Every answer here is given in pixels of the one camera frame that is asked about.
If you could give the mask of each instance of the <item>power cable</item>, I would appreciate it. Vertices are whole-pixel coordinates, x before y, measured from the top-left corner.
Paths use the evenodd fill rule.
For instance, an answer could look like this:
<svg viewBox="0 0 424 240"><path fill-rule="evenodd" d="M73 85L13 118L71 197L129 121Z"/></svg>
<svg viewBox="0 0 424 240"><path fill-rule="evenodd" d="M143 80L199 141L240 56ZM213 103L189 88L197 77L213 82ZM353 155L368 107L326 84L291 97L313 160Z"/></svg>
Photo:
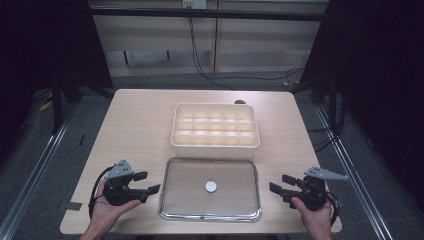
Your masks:
<svg viewBox="0 0 424 240"><path fill-rule="evenodd" d="M193 61L194 61L194 66L197 70L197 72L203 76L204 78L206 78L209 82L225 87L225 88L229 88L231 90L237 90L231 86L227 86L221 83L217 83L213 80L225 80L225 79L251 79L251 80L264 80L264 81L273 81L273 80L280 80L280 79L284 79L287 78L295 73L297 73L298 71L303 70L303 67L300 68L292 68L289 69L286 74L284 76L280 76L280 77L274 77L274 78L260 78L260 77L246 77L246 76L240 76L240 77L211 77L211 76L207 76L205 74L205 72L203 71L201 64L200 64L200 60L199 60L199 56L197 54L197 46L196 46L196 41L195 41L195 37L194 37L194 27L193 27L193 19L189 18L189 23L190 23L190 35L191 35L191 43L192 43L192 55L193 55ZM288 84L287 84L287 88L285 89L285 91L288 89L289 87L289 79L288 79Z"/></svg>

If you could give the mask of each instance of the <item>wrist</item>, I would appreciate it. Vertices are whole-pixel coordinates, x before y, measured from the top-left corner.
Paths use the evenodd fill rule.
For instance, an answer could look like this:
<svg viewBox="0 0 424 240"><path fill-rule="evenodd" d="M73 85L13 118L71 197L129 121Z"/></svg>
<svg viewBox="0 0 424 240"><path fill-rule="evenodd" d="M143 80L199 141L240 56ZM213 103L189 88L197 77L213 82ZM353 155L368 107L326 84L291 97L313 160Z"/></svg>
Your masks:
<svg viewBox="0 0 424 240"><path fill-rule="evenodd" d="M80 240L101 240L105 233L102 233L96 228L93 228L91 224L88 226L87 230L81 236Z"/></svg>

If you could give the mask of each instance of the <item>metal bracket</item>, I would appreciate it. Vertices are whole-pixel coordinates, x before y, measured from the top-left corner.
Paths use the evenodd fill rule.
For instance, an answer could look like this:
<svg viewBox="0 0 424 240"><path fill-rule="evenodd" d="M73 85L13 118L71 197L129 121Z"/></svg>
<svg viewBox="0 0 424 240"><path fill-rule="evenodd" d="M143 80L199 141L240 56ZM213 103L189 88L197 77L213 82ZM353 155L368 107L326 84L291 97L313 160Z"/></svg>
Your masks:
<svg viewBox="0 0 424 240"><path fill-rule="evenodd" d="M347 175L340 175L338 173L334 173L319 167L309 168L308 170L305 171L305 175L319 178L319 179L325 179L325 180L348 180L349 179Z"/></svg>

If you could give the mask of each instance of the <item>metal rail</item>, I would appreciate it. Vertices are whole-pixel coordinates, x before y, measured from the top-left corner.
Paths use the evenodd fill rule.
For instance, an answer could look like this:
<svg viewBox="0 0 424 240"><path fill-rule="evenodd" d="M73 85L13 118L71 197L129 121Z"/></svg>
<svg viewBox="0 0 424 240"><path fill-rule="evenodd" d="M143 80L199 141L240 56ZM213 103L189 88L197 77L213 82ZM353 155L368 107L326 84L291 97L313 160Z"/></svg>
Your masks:
<svg viewBox="0 0 424 240"><path fill-rule="evenodd" d="M18 198L16 199L13 206L10 208L9 212L7 213L5 219L3 220L2 224L0 225L0 239L1 240L9 240L12 239L16 229L18 228L18 225L22 219L22 217L25 214L26 209L29 206L29 203L32 199L32 197L35 194L35 190L37 189L37 186L41 182L41 178L43 177L44 173L46 172L51 159L59 146L63 135L66 132L66 129L68 127L69 120L73 113L75 112L75 109L77 107L77 104L74 104L72 108L70 109L69 114L67 115L67 118L63 122L62 126L58 129L56 134L52 135L50 137L49 142L47 143L46 148L44 149L43 153L41 154L37 165L35 166L34 170L32 171L30 177L28 178L28 181L25 183L25 186L23 187L22 191L20 192Z"/></svg>
<svg viewBox="0 0 424 240"><path fill-rule="evenodd" d="M349 20L349 16L328 15L323 13L288 13L265 11L235 11L212 9L179 8L122 8L122 7L40 7L33 10L44 13L83 14L104 16L148 16L148 17L191 17L191 18L230 18L258 20L313 21Z"/></svg>
<svg viewBox="0 0 424 240"><path fill-rule="evenodd" d="M326 129L330 129L329 117L324 108L321 105L316 105L316 110L322 125ZM361 177L356 171L355 165L350 159L345 147L343 146L343 143L337 136L334 135L331 130L327 130L327 134L330 139L334 139L332 142L333 148L339 156L340 163L349 176L349 180L353 186L353 189L355 190L356 195L358 196L359 201L361 202L362 207L364 208L365 213L367 214L368 219L370 220L370 223L374 228L375 233L377 234L378 239L393 240L384 218L371 199L371 196L369 195Z"/></svg>

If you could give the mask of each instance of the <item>dark background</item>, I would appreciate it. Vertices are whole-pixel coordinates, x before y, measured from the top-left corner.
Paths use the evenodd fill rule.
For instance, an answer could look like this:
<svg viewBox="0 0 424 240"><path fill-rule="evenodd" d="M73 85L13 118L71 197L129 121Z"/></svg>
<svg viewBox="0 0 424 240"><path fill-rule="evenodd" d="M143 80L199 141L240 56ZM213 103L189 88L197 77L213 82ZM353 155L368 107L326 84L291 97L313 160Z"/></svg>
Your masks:
<svg viewBox="0 0 424 240"><path fill-rule="evenodd" d="M73 84L65 72L97 86L112 83L91 16L34 10L88 7L86 1L7 0L2 5L0 150L5 159L33 94L51 87L54 76L71 85L67 88L81 83ZM327 13L346 20L321 24L302 81L330 73L390 169L424 209L417 185L424 172L422 12L419 1L330 1ZM322 98L328 85L328 78L318 82L313 97Z"/></svg>

